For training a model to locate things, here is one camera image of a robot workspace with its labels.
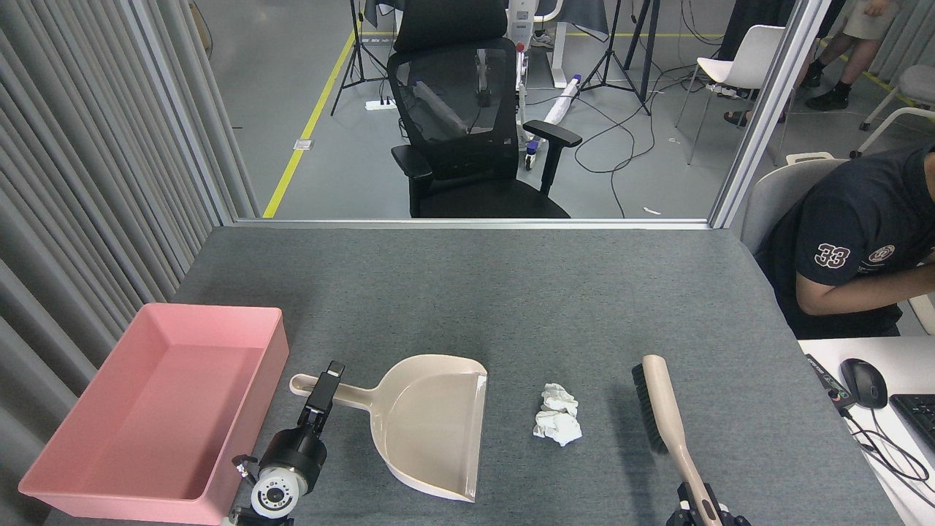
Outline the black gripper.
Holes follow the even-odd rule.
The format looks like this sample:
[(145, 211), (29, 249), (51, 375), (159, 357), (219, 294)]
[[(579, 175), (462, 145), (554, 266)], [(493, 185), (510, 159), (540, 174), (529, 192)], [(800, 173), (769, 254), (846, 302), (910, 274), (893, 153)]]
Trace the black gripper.
[(342, 362), (332, 360), (318, 376), (306, 399), (297, 424), (299, 427), (277, 432), (260, 459), (260, 479), (269, 479), (273, 468), (293, 470), (304, 484), (301, 495), (313, 491), (327, 459), (327, 448), (318, 438), (333, 405), (333, 397), (345, 370)]

